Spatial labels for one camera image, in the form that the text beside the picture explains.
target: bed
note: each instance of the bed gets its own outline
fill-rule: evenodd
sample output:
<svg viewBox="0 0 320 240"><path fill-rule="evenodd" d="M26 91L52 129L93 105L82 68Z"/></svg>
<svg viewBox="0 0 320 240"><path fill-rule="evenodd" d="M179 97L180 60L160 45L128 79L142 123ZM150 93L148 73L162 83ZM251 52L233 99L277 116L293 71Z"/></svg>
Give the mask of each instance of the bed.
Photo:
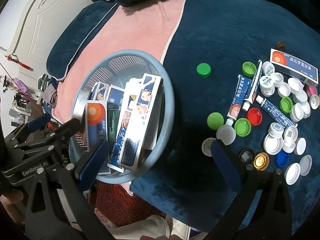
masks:
<svg viewBox="0 0 320 240"><path fill-rule="evenodd" d="M211 112L227 113L242 63L268 60L270 48L279 41L286 44L289 54L312 65L320 60L319 11L309 0L99 0L91 5L90 0L40 1L26 5L26 15L19 20L21 25L7 54L15 53L35 72L44 72L46 66L63 81L59 82L58 103L52 112L61 122L70 119L69 105L75 99L79 80L105 56L120 49L141 49L163 63L175 93L173 130L158 162L132 182L131 190L161 211L206 232L219 221L235 196L213 160L201 152L202 142L215 137L206 119ZM59 7L68 14L60 14ZM99 17L92 16L92 26L86 33L74 32L74 26L80 25L73 19L82 19L88 25L94 7ZM80 38L74 43L77 35ZM69 46L71 55L67 55ZM195 71L202 62L212 67L208 78ZM279 103L276 94L269 100ZM307 141L305 155L312 156L313 166L306 177L288 187L293 232L320 196L319 119L320 111L314 110L298 126L299 135ZM264 114L262 123L250 135L237 137L231 150L235 154L248 147L263 151L263 138L271 122ZM301 157L290 158L293 163ZM275 167L271 156L268 171Z"/></svg>

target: light green bottle cap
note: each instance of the light green bottle cap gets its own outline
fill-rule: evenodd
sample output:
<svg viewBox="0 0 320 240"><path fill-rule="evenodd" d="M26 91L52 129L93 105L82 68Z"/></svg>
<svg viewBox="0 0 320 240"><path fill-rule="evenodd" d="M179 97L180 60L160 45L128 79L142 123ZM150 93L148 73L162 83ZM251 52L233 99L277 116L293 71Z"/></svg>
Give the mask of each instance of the light green bottle cap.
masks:
<svg viewBox="0 0 320 240"><path fill-rule="evenodd" d="M289 97L283 97L280 100L280 110L282 111L282 113L284 114L290 113L292 110L292 107L293 107L293 103Z"/></svg>
<svg viewBox="0 0 320 240"><path fill-rule="evenodd" d="M209 114L207 118L207 124L210 129L218 130L224 123L223 116L220 113L214 112Z"/></svg>
<svg viewBox="0 0 320 240"><path fill-rule="evenodd" d="M247 136L251 131L251 124L248 119L240 118L235 123L235 131L238 136Z"/></svg>
<svg viewBox="0 0 320 240"><path fill-rule="evenodd" d="M197 72L200 76L208 77L211 74L211 67L207 63L201 63L197 66Z"/></svg>
<svg viewBox="0 0 320 240"><path fill-rule="evenodd" d="M245 62L242 64L242 72L247 77L253 77L256 70L257 70L257 67L252 62Z"/></svg>

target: light blue basket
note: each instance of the light blue basket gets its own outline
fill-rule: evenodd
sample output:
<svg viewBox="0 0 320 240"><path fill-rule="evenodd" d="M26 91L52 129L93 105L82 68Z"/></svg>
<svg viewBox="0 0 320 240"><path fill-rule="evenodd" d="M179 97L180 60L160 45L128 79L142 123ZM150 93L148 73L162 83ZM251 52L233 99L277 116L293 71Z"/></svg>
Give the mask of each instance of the light blue basket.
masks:
<svg viewBox="0 0 320 240"><path fill-rule="evenodd" d="M92 89L95 82L101 81L109 85L124 88L130 78L142 78L144 73L157 73L163 79L163 100L160 111L160 122L157 143L153 151L144 159L142 165L135 171L125 169L124 173L112 170L109 175L98 175L97 179L106 183L120 184L142 176L158 160L169 140L174 118L174 95L170 78L164 67L150 54L135 50L121 50L103 59L87 75L80 88ZM69 155L71 161L78 161L86 152L87 147L81 142L81 135L71 138Z"/></svg>

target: white bottle cap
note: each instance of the white bottle cap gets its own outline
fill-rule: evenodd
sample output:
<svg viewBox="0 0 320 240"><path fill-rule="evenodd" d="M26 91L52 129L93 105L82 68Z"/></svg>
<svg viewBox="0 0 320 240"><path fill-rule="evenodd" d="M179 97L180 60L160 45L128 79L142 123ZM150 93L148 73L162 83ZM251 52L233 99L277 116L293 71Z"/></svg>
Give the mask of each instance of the white bottle cap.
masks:
<svg viewBox="0 0 320 240"><path fill-rule="evenodd" d="M203 141L201 150L204 153L204 155L212 157L211 155L211 144L215 140L215 138L207 138Z"/></svg>
<svg viewBox="0 0 320 240"><path fill-rule="evenodd" d="M298 138L298 129L295 126L289 126L284 130L283 138L286 142L295 142Z"/></svg>
<svg viewBox="0 0 320 240"><path fill-rule="evenodd" d="M220 139L225 145L229 145L236 139L236 131L231 125L222 125L217 130L216 138Z"/></svg>
<svg viewBox="0 0 320 240"><path fill-rule="evenodd" d="M301 161L300 161L300 167L301 167L301 172L300 172L300 175L302 176L306 176L310 169L311 169L311 166L312 166L312 158L310 155L305 155L301 158Z"/></svg>
<svg viewBox="0 0 320 240"><path fill-rule="evenodd" d="M310 106L313 110L317 109L319 106L319 96L318 95L312 95L310 97Z"/></svg>
<svg viewBox="0 0 320 240"><path fill-rule="evenodd" d="M248 112L250 106L251 106L251 104L249 102L244 102L243 106L242 106L242 110Z"/></svg>
<svg viewBox="0 0 320 240"><path fill-rule="evenodd" d="M232 126L234 121L231 118L227 118L226 124Z"/></svg>
<svg viewBox="0 0 320 240"><path fill-rule="evenodd" d="M287 182L287 184L294 184L298 180L300 172L301 167L299 163L292 163L291 165L289 165L289 167L284 173L285 181Z"/></svg>
<svg viewBox="0 0 320 240"><path fill-rule="evenodd" d="M268 134L263 141L263 148L266 153L270 155L278 154L283 146L283 139L281 138L273 138L270 134Z"/></svg>
<svg viewBox="0 0 320 240"><path fill-rule="evenodd" d="M306 150L307 142L305 138L298 138L296 140L296 147L294 149L294 153L296 155L302 155Z"/></svg>
<svg viewBox="0 0 320 240"><path fill-rule="evenodd" d="M262 76L259 81L261 90L268 90L273 86L273 80L269 76Z"/></svg>
<svg viewBox="0 0 320 240"><path fill-rule="evenodd" d="M259 105L261 105L261 104L262 104L262 101L263 101L263 97L257 96L257 97L256 97L256 101L257 101L257 103L258 103Z"/></svg>
<svg viewBox="0 0 320 240"><path fill-rule="evenodd" d="M276 88L281 87L283 84L283 75L279 72L275 72L271 74L271 79L273 80L273 84Z"/></svg>
<svg viewBox="0 0 320 240"><path fill-rule="evenodd" d="M280 125L277 122L273 122L268 130L268 133L273 137L273 138L280 138L282 137L284 132L284 128L282 125Z"/></svg>
<svg viewBox="0 0 320 240"><path fill-rule="evenodd" d="M290 93L291 93L291 88L286 82L283 82L282 85L278 87L278 95L281 98L288 97Z"/></svg>

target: white wall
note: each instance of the white wall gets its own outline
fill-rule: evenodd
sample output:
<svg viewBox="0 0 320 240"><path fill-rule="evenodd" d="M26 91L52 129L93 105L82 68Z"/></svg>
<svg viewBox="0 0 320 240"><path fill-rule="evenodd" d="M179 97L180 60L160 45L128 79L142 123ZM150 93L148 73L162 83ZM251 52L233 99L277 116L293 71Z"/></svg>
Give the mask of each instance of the white wall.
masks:
<svg viewBox="0 0 320 240"><path fill-rule="evenodd" d="M15 78L19 72L19 64L14 63L12 61L7 61L7 58L4 56L4 51L0 50L0 62L5 67L5 69L9 72L12 78ZM5 76L6 72L0 66L0 75ZM11 108L13 96L16 94L14 91L8 90L6 93L3 93L3 84L0 84L0 117L2 124L2 131L4 136L6 137L15 127L11 126L11 120L9 118L9 109Z"/></svg>

